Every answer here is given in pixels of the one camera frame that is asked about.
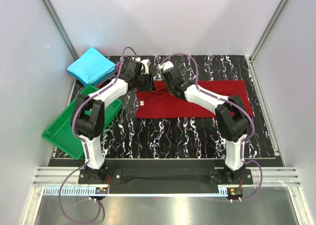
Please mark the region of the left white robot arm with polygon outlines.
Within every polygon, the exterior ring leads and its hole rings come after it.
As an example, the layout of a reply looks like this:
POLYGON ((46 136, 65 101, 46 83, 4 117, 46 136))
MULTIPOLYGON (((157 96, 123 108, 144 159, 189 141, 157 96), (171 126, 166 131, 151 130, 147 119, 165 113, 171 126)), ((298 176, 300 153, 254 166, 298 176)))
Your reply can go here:
POLYGON ((106 180, 106 163, 101 150, 101 134, 105 126, 105 110, 119 97, 133 89, 154 91, 149 59, 129 60, 123 73, 89 95, 79 94, 71 119, 74 136, 81 141, 85 163, 80 167, 90 180, 100 184, 106 180))

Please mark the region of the red t shirt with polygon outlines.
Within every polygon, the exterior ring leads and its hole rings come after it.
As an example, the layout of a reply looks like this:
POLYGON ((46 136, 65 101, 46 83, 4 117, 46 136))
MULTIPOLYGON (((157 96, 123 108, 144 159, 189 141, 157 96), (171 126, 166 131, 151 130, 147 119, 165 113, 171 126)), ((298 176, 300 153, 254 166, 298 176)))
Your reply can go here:
POLYGON ((241 98, 245 110, 250 117, 254 116, 252 107, 249 103, 245 81, 243 80, 213 80, 199 81, 199 88, 204 91, 212 92, 216 97, 210 97, 197 91, 196 86, 188 88, 188 101, 176 98, 171 95, 163 81, 155 81, 156 91, 141 92, 137 91, 137 99, 144 101, 144 106, 138 107, 135 115, 137 118, 156 119, 156 118, 214 118, 215 108, 218 104, 223 104, 219 98, 227 99, 233 95, 241 98))

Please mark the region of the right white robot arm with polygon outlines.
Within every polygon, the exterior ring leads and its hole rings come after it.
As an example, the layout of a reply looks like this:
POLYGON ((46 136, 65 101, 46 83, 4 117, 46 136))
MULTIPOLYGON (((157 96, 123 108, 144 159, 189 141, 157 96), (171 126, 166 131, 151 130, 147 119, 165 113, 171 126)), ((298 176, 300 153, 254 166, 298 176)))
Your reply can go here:
POLYGON ((159 65, 169 92, 178 99, 196 104, 215 114, 218 131, 226 144, 224 169, 218 173, 217 183, 235 184, 245 170, 244 144, 255 132, 252 118, 238 95, 215 94, 199 84, 184 81, 178 68, 170 61, 159 65))

